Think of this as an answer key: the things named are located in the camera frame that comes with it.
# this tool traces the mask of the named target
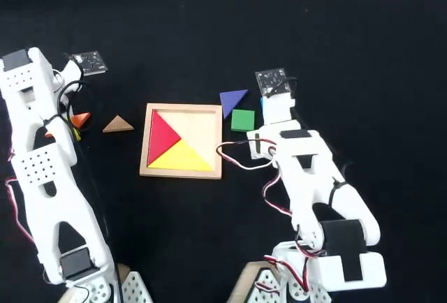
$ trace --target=brown triangle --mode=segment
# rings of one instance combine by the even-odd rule
[[[120,116],[116,116],[104,129],[103,133],[132,131],[133,127]]]

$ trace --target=black cloth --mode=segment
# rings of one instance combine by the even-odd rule
[[[80,143],[98,185],[117,261],[138,270],[156,303],[224,302],[245,264],[293,238],[290,221],[262,200],[274,169],[223,165],[221,181],[140,177],[145,104],[218,104],[249,89],[241,108],[262,123],[255,71],[299,79],[300,116],[352,161],[347,179],[381,226],[385,288],[334,302],[440,302],[445,269],[447,0],[3,0],[0,54],[38,46],[98,50],[108,65],[87,77],[101,111]],[[88,95],[77,112],[94,111]],[[2,177],[10,124],[0,103]],[[119,114],[134,131],[102,134]],[[224,140],[241,140],[223,123]],[[246,164],[248,147],[229,150]],[[77,179],[98,211],[88,177]],[[2,302],[56,302],[36,251],[1,199]],[[286,205],[282,185],[271,194]],[[321,207],[322,219],[331,214]]]

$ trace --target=green square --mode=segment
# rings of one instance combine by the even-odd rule
[[[254,111],[233,110],[231,114],[231,130],[236,132],[254,130]]]

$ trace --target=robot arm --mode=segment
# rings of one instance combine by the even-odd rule
[[[59,76],[63,82],[57,84],[51,65],[38,48],[0,59],[0,89],[13,127],[11,163],[24,195],[38,258],[50,282],[89,288],[91,301],[108,302],[113,296],[113,302],[120,303],[112,255],[71,172],[77,163],[71,130],[57,114],[58,91],[80,76],[79,67],[69,61]],[[66,92],[77,88],[74,84]],[[36,131],[43,126],[55,142],[34,149]],[[62,221],[84,237],[84,246],[61,254],[58,240]]]
[[[324,251],[307,262],[310,284],[328,291],[384,286],[383,258],[366,250],[380,239],[376,219],[356,189],[345,181],[319,133],[302,129],[300,122],[292,118],[290,107],[295,101],[291,90],[284,87],[277,94],[269,94],[272,88],[285,83],[284,70],[259,72],[256,77],[263,95],[265,125],[248,132],[247,137],[271,140],[276,148],[269,151],[270,144],[251,141],[251,157],[270,159],[278,169],[290,200],[293,229],[302,239],[299,244]],[[318,202],[332,207],[345,220],[320,222],[312,209]],[[291,246],[295,242],[279,244],[273,256],[295,269],[303,269],[307,256]],[[290,277],[284,269],[282,274]]]

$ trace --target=blue triangle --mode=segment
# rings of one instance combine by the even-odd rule
[[[236,105],[245,96],[248,90],[236,90],[236,91],[226,91],[221,92],[219,95],[221,97],[223,118],[225,119],[233,111]]]

